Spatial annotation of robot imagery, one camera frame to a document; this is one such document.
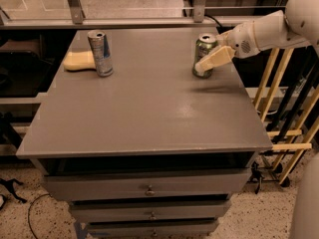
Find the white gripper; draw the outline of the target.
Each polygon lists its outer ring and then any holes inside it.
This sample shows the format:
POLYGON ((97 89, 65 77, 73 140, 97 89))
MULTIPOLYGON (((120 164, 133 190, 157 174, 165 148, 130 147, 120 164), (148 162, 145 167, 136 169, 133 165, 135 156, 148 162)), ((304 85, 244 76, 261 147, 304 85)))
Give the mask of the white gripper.
POLYGON ((245 59, 260 53, 257 46, 254 22, 245 22, 216 36, 219 44, 194 66, 199 73, 230 63, 232 58, 245 59))

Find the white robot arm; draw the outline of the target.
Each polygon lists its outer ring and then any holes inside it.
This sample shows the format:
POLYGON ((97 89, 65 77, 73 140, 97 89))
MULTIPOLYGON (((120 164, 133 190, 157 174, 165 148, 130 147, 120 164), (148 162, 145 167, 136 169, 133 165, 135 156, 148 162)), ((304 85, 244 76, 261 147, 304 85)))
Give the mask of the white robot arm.
POLYGON ((216 36, 217 46, 194 66, 203 73, 268 49, 312 46, 319 55, 319 0, 288 0, 276 11, 216 36))

